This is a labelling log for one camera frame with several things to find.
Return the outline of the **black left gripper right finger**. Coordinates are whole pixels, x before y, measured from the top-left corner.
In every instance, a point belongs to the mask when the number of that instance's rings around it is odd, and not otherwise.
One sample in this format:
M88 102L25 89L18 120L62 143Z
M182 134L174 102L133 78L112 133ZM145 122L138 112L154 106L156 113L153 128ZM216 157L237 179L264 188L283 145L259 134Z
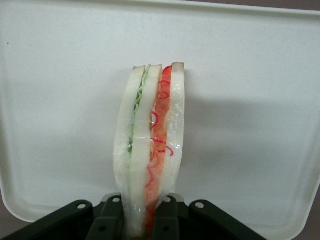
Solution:
M161 205L156 209L151 239L180 239L178 202L173 196L166 196Z

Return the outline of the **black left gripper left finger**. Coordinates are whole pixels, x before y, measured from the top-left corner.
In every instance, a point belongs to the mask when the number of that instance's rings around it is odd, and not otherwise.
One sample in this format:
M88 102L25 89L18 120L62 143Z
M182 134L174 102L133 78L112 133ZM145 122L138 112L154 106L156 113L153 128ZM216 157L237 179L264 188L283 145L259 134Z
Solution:
M122 240L124 235L124 210L122 197L114 194L105 196L99 212L88 231L87 240Z

